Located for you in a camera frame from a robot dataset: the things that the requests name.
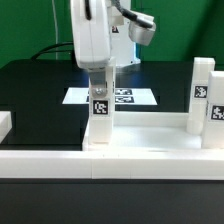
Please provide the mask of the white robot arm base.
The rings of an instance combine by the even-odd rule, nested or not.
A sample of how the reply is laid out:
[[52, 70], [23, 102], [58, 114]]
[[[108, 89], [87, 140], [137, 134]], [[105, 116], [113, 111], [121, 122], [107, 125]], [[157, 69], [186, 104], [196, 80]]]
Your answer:
[[111, 8], [111, 13], [112, 56], [116, 58], [116, 66], [126, 67], [139, 64], [136, 44], [130, 40], [128, 35], [130, 21], [123, 17], [115, 6]]

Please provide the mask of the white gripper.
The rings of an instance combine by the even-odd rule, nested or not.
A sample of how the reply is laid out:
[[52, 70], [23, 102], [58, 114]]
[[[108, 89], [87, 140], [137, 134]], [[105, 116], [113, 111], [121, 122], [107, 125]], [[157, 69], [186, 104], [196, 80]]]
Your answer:
[[106, 70], [111, 57], [110, 27], [105, 0], [70, 0], [77, 64], [89, 71], [93, 96], [105, 96]]

